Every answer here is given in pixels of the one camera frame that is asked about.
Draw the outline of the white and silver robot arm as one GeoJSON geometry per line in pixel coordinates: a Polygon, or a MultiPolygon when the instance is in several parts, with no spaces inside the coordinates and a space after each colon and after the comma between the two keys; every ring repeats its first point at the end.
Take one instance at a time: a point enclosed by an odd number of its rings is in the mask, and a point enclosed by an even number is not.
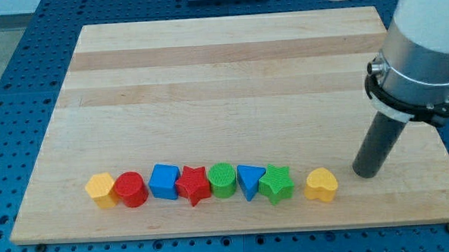
{"type": "Polygon", "coordinates": [[[449,0],[399,0],[382,47],[367,64],[373,127],[449,119],[449,0]]]}

